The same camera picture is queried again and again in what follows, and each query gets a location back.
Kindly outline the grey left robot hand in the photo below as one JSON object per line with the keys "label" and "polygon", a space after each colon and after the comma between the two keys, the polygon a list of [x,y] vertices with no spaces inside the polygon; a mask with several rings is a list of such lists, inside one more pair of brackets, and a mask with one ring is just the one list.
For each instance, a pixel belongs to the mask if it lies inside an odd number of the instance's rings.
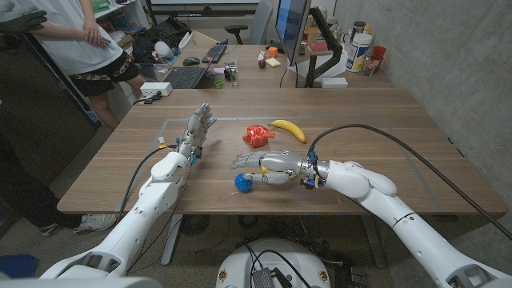
{"label": "grey left robot hand", "polygon": [[206,140],[208,129],[216,123],[212,117],[210,104],[203,103],[189,118],[183,140],[192,146],[200,147]]}

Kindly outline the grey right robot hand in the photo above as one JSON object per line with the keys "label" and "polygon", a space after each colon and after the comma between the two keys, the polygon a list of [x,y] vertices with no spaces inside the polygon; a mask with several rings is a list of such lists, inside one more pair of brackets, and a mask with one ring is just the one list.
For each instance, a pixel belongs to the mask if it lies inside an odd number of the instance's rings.
{"label": "grey right robot hand", "polygon": [[237,155],[230,168],[246,166],[266,168],[263,173],[245,173],[244,179],[280,185],[293,176],[308,175],[312,165],[299,154],[288,150],[255,151]]}

